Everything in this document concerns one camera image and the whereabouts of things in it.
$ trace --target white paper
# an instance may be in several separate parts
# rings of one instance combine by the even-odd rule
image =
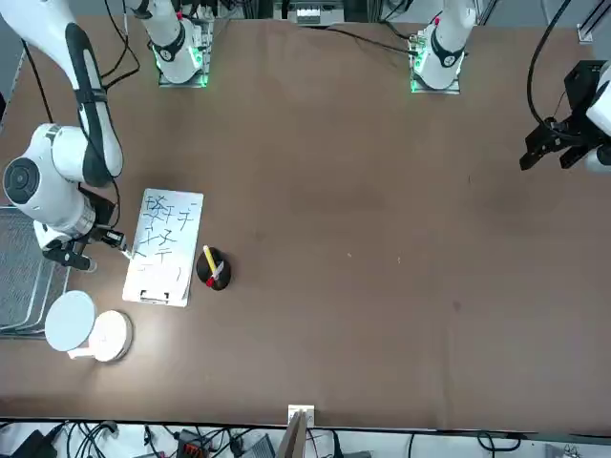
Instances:
[[[186,306],[203,195],[147,189],[123,300]]]

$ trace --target white circular object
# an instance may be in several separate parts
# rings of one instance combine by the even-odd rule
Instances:
[[[132,322],[127,315],[109,310],[95,320],[89,347],[98,361],[118,360],[132,344],[132,334]]]
[[[95,304],[83,291],[68,291],[53,303],[45,320],[45,336],[57,351],[82,345],[94,329]]]

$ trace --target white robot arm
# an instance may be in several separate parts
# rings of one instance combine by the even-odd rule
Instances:
[[[68,76],[81,122],[81,127],[38,127],[27,151],[5,170],[5,193],[34,219],[45,256],[90,270],[95,264],[82,251],[72,251],[75,240],[124,242],[122,235],[107,226],[115,207],[112,202],[78,186],[79,182],[107,186],[123,166],[92,45],[66,0],[1,0],[0,14]],[[96,231],[96,227],[107,230]]]
[[[189,19],[179,19],[171,0],[127,0],[126,5],[142,21],[168,81],[185,83],[201,70],[201,28]]]
[[[600,70],[600,80],[590,108],[585,115],[606,135],[605,141],[585,157],[585,167],[591,172],[611,172],[611,62]]]
[[[444,9],[422,32],[426,46],[414,73],[434,90],[450,87],[465,56],[465,44],[475,25],[472,0],[444,0]]]

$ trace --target black cable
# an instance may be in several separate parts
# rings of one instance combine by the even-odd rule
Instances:
[[[125,6],[125,0],[123,0],[123,14],[127,14],[127,8]],[[123,42],[123,51],[121,52],[121,55],[118,57],[118,60],[116,61],[116,63],[114,64],[114,66],[107,71],[106,73],[102,74],[102,78],[105,78],[106,76],[110,76],[112,73],[114,73],[116,71],[116,69],[118,69],[118,66],[121,65],[121,62],[123,62],[123,58],[125,57],[125,54],[127,53],[127,49],[129,47],[129,41],[130,41],[130,37],[128,34],[125,35],[125,41]]]
[[[410,444],[408,445],[408,458],[411,458],[411,446],[413,446],[413,438],[416,437],[415,434],[411,435]]]
[[[566,95],[566,91],[564,91],[562,95],[560,96],[560,98],[558,99],[558,105],[556,106],[556,109],[554,110],[554,114],[552,114],[553,118],[556,118],[556,114],[558,113],[558,108],[560,108],[560,103],[562,103],[562,99],[564,98],[565,95]]]
[[[233,440],[238,440],[240,439],[242,436],[244,436],[244,434],[249,433],[250,431],[252,431],[254,429],[254,427],[247,429],[244,432],[241,432],[240,434],[236,435],[233,437]],[[219,448],[219,451],[217,451],[214,455],[212,455],[210,458],[217,458],[218,456],[221,455],[221,453],[223,453],[227,448],[229,448],[229,446],[231,445],[231,441],[229,441],[229,444]]]
[[[89,429],[89,426],[85,423],[84,427],[85,429],[87,429],[87,432],[89,435],[89,446],[87,448],[87,456],[92,456],[91,452],[92,452],[92,447],[93,447],[95,448],[95,452],[97,453],[98,458],[106,458],[104,453],[102,453],[102,450],[100,450],[97,444],[95,443],[96,436],[99,435],[104,430],[104,426],[97,425],[96,427],[94,427],[93,430],[91,430]]]
[[[106,11],[108,12],[108,17],[110,18],[111,22],[113,23],[113,28],[115,29],[116,34],[118,35],[120,40],[123,42],[123,45],[127,47],[127,51],[130,52],[130,54],[132,55],[132,57],[136,61],[136,68],[135,69],[130,70],[129,72],[124,73],[121,76],[118,76],[117,78],[113,79],[110,83],[108,83],[107,85],[104,86],[104,89],[106,90],[106,92],[108,92],[108,90],[110,90],[116,83],[118,83],[118,82],[120,82],[120,81],[122,81],[122,80],[124,80],[126,78],[129,78],[133,74],[138,73],[139,70],[140,70],[140,61],[137,60],[136,54],[134,53],[132,48],[129,46],[128,39],[126,37],[123,37],[123,34],[121,33],[121,31],[119,30],[118,26],[116,25],[115,19],[113,18],[113,14],[111,13],[111,8],[108,5],[108,0],[104,0],[104,5],[106,6]]]
[[[68,458],[73,458],[70,454],[70,441],[73,437],[73,432],[75,428],[76,428],[76,423],[73,423],[73,427],[71,427],[70,431],[68,431],[68,439],[66,442],[66,456],[68,456]]]
[[[384,21],[382,24],[384,24],[386,27],[388,27],[392,33],[394,33],[396,36],[398,36],[399,38],[401,38],[403,40],[409,40],[411,38],[410,35],[405,35],[405,34],[401,33],[389,21]]]
[[[28,57],[28,60],[30,61],[30,65],[32,66],[32,71],[34,72],[34,77],[36,78],[36,84],[38,85],[38,91],[40,92],[40,96],[42,97],[42,103],[45,104],[45,110],[47,111],[47,118],[49,119],[49,122],[53,124],[53,116],[51,115],[51,109],[49,108],[49,102],[47,101],[45,90],[42,87],[42,81],[40,80],[38,69],[36,69],[36,64],[34,63],[34,59],[32,58],[32,55],[30,54],[30,48],[28,48],[28,43],[26,43],[26,40],[22,39],[21,43],[23,44],[23,49],[26,52],[26,56]]]
[[[157,452],[157,449],[155,448],[155,444],[153,444],[153,432],[151,432],[151,428],[148,425],[144,425],[144,446],[151,446],[151,450],[153,451],[153,454],[157,457],[157,458],[161,458],[161,455],[159,455],[159,453]]]
[[[78,125],[80,126],[80,132],[82,132],[83,135],[85,136],[85,139],[87,140],[87,144],[92,145],[95,155],[97,156],[97,158],[100,161],[102,161],[102,164],[104,164],[104,166],[106,167],[106,160],[104,159],[104,156],[95,147],[95,144],[92,142],[91,138],[89,137],[89,134],[87,134],[87,132],[85,131],[85,126],[83,126],[83,121],[80,118],[80,114],[76,114],[76,117],[78,118]],[[113,183],[113,187],[115,188],[116,220],[113,224],[110,224],[111,229],[115,229],[116,225],[118,224],[119,220],[121,219],[121,193],[118,191],[118,186],[116,185],[115,177],[113,177],[113,174],[111,174],[111,171],[108,170],[108,167],[106,168],[106,172],[108,172],[108,175],[111,178],[111,182]]]
[[[399,3],[396,4],[396,6],[386,15],[386,17],[384,19],[382,19],[382,22],[386,22],[390,19],[390,17],[397,11],[399,10],[399,8],[401,8],[401,6],[405,6],[403,8],[403,12],[407,12],[407,10],[410,8],[411,4],[413,3],[413,0],[401,0]]]
[[[557,131],[556,129],[554,129],[554,127],[546,123],[541,118],[541,116],[539,116],[539,114],[537,113],[537,109],[535,108],[535,103],[533,102],[533,74],[535,73],[535,64],[537,63],[537,59],[539,55],[541,54],[541,50],[543,49],[543,46],[547,42],[547,38],[550,36],[550,33],[554,29],[554,26],[556,25],[556,23],[558,22],[558,20],[560,19],[560,17],[562,16],[562,14],[564,13],[566,8],[569,6],[569,4],[572,1],[573,0],[564,0],[564,2],[562,2],[562,5],[556,12],[556,15],[552,19],[552,22],[550,22],[550,25],[547,26],[547,29],[545,29],[545,33],[543,34],[543,36],[541,37],[540,41],[537,44],[537,47],[535,48],[535,52],[533,53],[533,58],[531,59],[531,65],[528,69],[528,76],[526,79],[526,98],[528,100],[528,108],[530,109],[531,114],[533,115],[533,118],[537,121],[539,125],[545,127],[546,129],[554,133],[559,138],[563,138],[565,140],[580,140],[580,137],[578,135],[569,135],[569,134],[565,134],[563,132]]]
[[[335,429],[331,430],[331,434],[333,435],[333,458],[344,458],[344,453],[340,445],[340,438],[337,432],[335,432]]]
[[[402,54],[417,55],[417,52],[410,51],[410,50],[405,50],[403,48],[396,48],[394,46],[387,45],[386,43],[381,43],[379,41],[375,41],[375,40],[372,40],[370,38],[366,38],[365,36],[357,35],[356,33],[352,33],[350,31],[342,31],[340,29],[332,29],[332,28],[328,28],[328,29],[325,29],[325,30],[326,31],[335,31],[337,33],[341,33],[342,35],[351,36],[352,38],[356,38],[357,40],[365,41],[367,43],[370,43],[370,44],[375,45],[375,46],[379,46],[380,48],[384,48],[384,49],[389,50],[389,51],[401,52]]]
[[[307,429],[307,434],[309,434],[309,438],[312,441],[312,447],[314,448],[314,454],[316,458],[320,458],[318,455],[318,449],[316,448],[316,441],[314,440],[314,436],[312,436],[312,430],[310,428]]]
[[[178,440],[180,437],[180,433],[179,432],[174,432],[172,429],[170,429],[169,427],[167,427],[166,425],[161,425],[161,427],[163,429],[165,429],[166,431],[168,431],[168,433],[175,439]]]
[[[482,442],[481,440],[482,437],[485,437],[486,439],[488,439],[488,442],[490,442],[489,446],[487,446],[486,444]],[[486,431],[478,431],[475,438],[477,439],[477,442],[484,450],[492,453],[492,458],[495,458],[495,453],[509,453],[511,451],[516,451],[522,445],[522,440],[520,438],[517,438],[516,443],[510,447],[497,447],[495,445],[495,441],[493,441],[493,436],[491,436]]]
[[[436,14],[435,16],[433,16],[433,17],[432,17],[432,19],[431,19],[431,22],[429,22],[429,25],[430,25],[430,24],[432,24],[432,21],[434,21],[434,20],[435,20],[437,17],[439,17],[439,14],[441,14],[442,12],[443,12],[443,10],[442,10],[442,11],[440,11],[440,12],[439,12],[438,14]]]

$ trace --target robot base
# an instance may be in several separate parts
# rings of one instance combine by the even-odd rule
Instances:
[[[197,31],[196,43],[197,48],[191,49],[194,63],[200,65],[200,69],[182,83],[170,82],[162,72],[159,72],[158,84],[160,88],[205,88],[208,86],[208,77],[210,74],[210,53],[212,52],[212,38],[214,36],[214,19],[210,21],[197,21],[195,24]]]
[[[448,86],[446,89],[438,90],[433,89],[427,86],[422,79],[418,76],[415,69],[420,65],[421,55],[425,51],[425,47],[427,46],[427,39],[423,36],[423,32],[419,32],[417,35],[413,35],[410,37],[408,41],[410,51],[415,51],[418,55],[410,55],[410,92],[412,94],[420,94],[420,93],[437,93],[437,94],[460,94],[460,83],[458,81],[458,77],[460,76],[460,65],[462,65],[462,59],[458,72],[456,73],[456,79],[453,83]]]

